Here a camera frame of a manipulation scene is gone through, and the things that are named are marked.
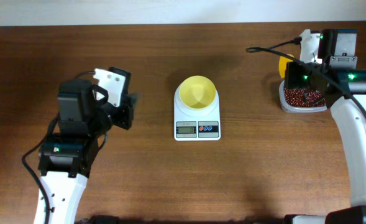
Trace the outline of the yellow plastic measuring scoop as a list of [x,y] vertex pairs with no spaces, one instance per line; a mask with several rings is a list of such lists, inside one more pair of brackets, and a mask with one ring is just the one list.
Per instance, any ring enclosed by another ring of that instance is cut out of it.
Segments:
[[281,78],[285,77],[285,72],[286,72],[286,68],[288,63],[292,62],[291,59],[280,56],[279,58],[279,62],[278,62],[278,72]]

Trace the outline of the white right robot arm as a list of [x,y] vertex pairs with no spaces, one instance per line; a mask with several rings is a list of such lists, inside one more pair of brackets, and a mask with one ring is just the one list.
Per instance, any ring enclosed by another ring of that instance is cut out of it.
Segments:
[[366,70],[356,68],[353,29],[304,30],[300,61],[289,62],[285,88],[324,97],[341,135],[350,179],[350,207],[327,215],[286,215],[284,223],[366,223]]

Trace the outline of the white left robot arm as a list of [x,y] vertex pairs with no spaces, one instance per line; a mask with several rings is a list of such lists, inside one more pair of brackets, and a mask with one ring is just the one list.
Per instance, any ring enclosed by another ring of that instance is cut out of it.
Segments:
[[95,85],[68,80],[59,87],[59,133],[49,132],[39,156],[40,183],[35,223],[73,223],[91,166],[100,151],[98,139],[113,127],[132,125],[135,95],[129,81]]

